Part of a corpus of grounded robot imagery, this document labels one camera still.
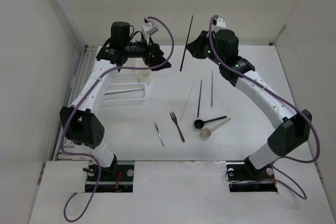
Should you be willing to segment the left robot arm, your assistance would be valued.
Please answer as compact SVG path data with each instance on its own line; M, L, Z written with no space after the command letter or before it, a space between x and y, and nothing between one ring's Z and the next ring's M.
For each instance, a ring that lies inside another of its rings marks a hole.
M96 162L99 174L105 180L114 179L118 168L113 164L115 155L103 139L104 126L99 121L97 112L111 81L120 70L127 68L125 64L129 59L142 59L145 64L142 70L160 71L171 67L159 44L152 40L152 36L158 31L157 24L161 22L156 17L147 16L141 26L142 36L139 41L132 40L129 23L112 23L110 38L98 51L84 88L70 106L64 106L60 110L63 127L61 139L88 148L83 156Z

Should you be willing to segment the white chopstick long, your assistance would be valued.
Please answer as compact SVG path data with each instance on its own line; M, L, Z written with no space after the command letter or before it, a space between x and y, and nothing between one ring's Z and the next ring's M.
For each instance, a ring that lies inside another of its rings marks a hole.
M109 89L142 89L145 88L143 83L112 83L108 86Z

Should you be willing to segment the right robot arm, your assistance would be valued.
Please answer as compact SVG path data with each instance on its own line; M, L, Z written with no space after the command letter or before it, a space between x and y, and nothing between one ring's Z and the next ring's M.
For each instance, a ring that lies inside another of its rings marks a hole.
M267 142L244 160L244 175L254 179L267 165L285 157L308 140L312 115L308 110L296 112L276 99L276 93L265 87L255 67L239 56L239 40L233 31L221 29L212 33L212 37L209 39L208 32L202 31L195 41L186 45L186 49L196 59L208 58L216 63L222 77L247 95L275 129Z

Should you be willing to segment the silver metal chopstick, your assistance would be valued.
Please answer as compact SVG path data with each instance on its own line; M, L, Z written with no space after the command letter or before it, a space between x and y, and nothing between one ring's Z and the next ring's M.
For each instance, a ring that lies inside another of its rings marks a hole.
M214 72L211 73L211 108L213 108L213 81L214 81Z

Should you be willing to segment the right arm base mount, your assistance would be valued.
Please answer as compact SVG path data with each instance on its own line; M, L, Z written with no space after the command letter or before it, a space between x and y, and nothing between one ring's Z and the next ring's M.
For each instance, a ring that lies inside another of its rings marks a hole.
M231 193L278 192L274 170L270 164L255 170L250 169L243 161L227 162L225 179Z

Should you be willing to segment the black thin chopstick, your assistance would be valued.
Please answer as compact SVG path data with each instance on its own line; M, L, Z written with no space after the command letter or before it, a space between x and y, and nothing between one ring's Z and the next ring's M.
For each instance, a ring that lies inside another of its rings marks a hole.
M180 72L182 72L183 65L184 65L185 54L186 54L186 46L187 46L189 38L190 38L190 33L191 33L192 24L193 24L193 19L194 19L194 15L191 16L190 25L189 25L189 28L188 28L188 33L187 33L186 42L185 42L185 46L184 46L184 50L183 50L183 55L182 55L182 60L181 60L181 64L180 64L180 69L179 69Z

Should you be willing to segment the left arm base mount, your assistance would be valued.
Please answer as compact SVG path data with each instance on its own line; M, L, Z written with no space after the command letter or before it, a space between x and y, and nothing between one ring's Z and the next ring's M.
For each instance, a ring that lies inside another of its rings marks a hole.
M98 183L97 193L132 193L135 161L118 161L114 171L103 168ZM83 168L87 173L85 192L91 193L98 179L98 167L90 164Z

